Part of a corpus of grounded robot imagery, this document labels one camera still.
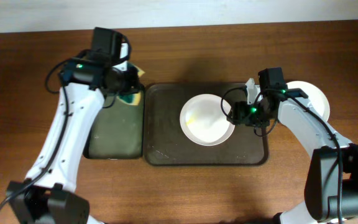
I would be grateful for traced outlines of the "grey white plate bottom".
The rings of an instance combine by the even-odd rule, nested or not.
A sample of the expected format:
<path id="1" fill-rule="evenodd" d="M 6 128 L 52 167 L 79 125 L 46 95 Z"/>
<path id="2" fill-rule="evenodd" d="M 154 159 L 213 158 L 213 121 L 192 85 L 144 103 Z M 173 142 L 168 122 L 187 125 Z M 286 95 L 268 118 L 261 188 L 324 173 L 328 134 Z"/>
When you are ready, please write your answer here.
<path id="1" fill-rule="evenodd" d="M 327 122 L 330 115 L 330 105 L 326 95 L 316 86 L 303 81 L 292 81 L 287 83 L 287 89 L 282 90 L 284 101 L 278 106 L 278 120 L 285 126 L 300 126 L 306 123 L 319 123 L 307 110 L 295 102 L 292 96 L 305 108 Z"/>

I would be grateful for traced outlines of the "green yellow sponge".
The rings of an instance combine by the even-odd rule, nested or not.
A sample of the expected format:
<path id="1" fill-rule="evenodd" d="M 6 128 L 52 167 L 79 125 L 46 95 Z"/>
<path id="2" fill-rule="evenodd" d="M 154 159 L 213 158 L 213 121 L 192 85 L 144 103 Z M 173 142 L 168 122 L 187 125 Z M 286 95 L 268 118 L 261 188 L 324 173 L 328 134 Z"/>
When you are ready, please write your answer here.
<path id="1" fill-rule="evenodd" d="M 139 78 L 145 73 L 141 68 L 137 67 L 136 65 L 133 65 L 133 64 L 130 64 L 130 65 L 137 69 L 137 76 Z M 134 93 L 131 95 L 125 95 L 125 96 L 120 95 L 118 97 L 118 99 L 127 105 L 136 106 L 140 103 L 141 93 L 138 92 L 138 93 Z"/>

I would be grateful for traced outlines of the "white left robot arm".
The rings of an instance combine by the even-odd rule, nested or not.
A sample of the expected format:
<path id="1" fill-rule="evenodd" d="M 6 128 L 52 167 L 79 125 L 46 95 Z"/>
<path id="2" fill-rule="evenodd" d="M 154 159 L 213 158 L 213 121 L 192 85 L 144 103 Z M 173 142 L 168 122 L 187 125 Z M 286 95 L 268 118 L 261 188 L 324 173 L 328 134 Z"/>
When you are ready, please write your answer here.
<path id="1" fill-rule="evenodd" d="M 20 223 L 97 223 L 87 200 L 75 195 L 80 157 L 106 96 L 136 95 L 144 71 L 76 63 L 59 74 L 59 106 L 38 159 L 22 183 L 10 182 L 8 203 Z"/>

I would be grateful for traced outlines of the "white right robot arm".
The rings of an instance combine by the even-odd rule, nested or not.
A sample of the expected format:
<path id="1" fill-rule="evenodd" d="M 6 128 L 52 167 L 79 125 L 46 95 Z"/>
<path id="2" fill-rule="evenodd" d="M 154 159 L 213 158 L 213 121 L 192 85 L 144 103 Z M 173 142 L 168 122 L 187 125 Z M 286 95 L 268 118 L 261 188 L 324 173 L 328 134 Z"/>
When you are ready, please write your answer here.
<path id="1" fill-rule="evenodd" d="M 343 223 L 358 217 L 358 144 L 325 121 L 301 89 L 264 89 L 252 104 L 236 102 L 225 115 L 234 125 L 255 129 L 270 120 L 281 123 L 311 157 L 304 201 L 276 214 L 274 223 Z"/>

